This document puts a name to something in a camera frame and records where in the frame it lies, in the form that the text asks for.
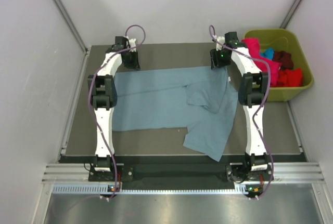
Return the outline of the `light blue t shirt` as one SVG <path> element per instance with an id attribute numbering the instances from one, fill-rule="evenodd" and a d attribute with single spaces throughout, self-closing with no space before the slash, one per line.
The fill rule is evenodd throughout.
<path id="1" fill-rule="evenodd" d="M 120 72 L 115 86 L 113 131 L 187 128 L 184 147 L 221 159 L 238 101 L 226 68 Z"/>

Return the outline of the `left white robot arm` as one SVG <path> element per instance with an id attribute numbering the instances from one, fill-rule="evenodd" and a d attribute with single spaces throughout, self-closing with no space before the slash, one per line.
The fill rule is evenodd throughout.
<path id="1" fill-rule="evenodd" d="M 115 37 L 115 43 L 107 49 L 100 68 L 88 77 L 88 108 L 96 124 L 97 136 L 90 181 L 118 180 L 111 125 L 118 101 L 115 74 L 121 65 L 130 69 L 140 69 L 135 38 Z"/>

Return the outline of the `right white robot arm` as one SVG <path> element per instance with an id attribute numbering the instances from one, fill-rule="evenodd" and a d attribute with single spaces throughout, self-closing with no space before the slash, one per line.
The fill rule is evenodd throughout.
<path id="1" fill-rule="evenodd" d="M 271 82 L 270 72 L 263 72 L 255 62 L 269 69 L 267 62 L 250 55 L 244 42 L 238 40 L 236 32 L 217 36 L 213 26 L 209 32 L 216 47 L 210 51 L 212 68 L 221 68 L 235 63 L 242 75 L 238 90 L 238 102 L 243 106 L 247 124 L 247 146 L 242 165 L 231 165 L 228 177 L 235 183 L 258 180 L 269 172 L 268 155 L 263 138 L 263 111 Z"/>

